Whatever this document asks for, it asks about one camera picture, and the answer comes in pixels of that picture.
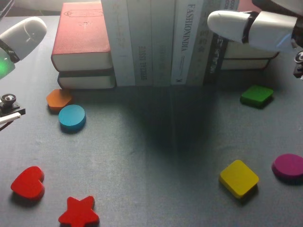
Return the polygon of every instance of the yellow square block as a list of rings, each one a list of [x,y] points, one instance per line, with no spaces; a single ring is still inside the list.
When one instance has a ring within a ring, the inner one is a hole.
[[[259,181],[258,176],[242,161],[236,160],[220,173],[220,182],[241,199]]]

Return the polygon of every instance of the blue round block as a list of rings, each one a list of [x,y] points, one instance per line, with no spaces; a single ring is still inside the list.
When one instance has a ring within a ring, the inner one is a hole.
[[[68,105],[60,111],[59,121],[64,129],[68,131],[78,131],[85,124],[85,111],[79,105]]]

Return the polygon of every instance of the table surface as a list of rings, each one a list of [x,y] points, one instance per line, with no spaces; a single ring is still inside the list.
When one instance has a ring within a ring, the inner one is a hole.
[[[118,87],[74,92],[87,115],[83,130],[65,134],[46,96],[59,88],[51,52],[59,17],[41,17],[41,44],[0,81],[27,113],[0,132],[0,226],[54,227],[66,199],[95,198],[102,227],[301,227],[303,186],[271,171],[284,153],[303,155],[303,82],[291,54],[265,73],[223,72],[200,88]],[[24,17],[4,18],[0,32]],[[274,89],[265,109],[243,106],[253,84]],[[260,178],[241,204],[219,184],[219,173],[241,159]],[[27,167],[45,173],[35,205],[12,197],[10,185]]]

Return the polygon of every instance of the orange hexagonal block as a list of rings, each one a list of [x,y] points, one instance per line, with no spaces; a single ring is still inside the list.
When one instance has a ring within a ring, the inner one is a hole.
[[[49,108],[59,112],[72,101],[72,96],[68,90],[56,89],[46,97]]]

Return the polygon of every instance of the red star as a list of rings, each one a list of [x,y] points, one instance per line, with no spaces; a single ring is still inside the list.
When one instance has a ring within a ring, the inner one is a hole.
[[[99,223],[98,215],[92,210],[94,197],[88,196],[83,200],[73,197],[67,199],[67,211],[59,217],[61,224],[70,224],[71,227],[85,227],[86,224]]]

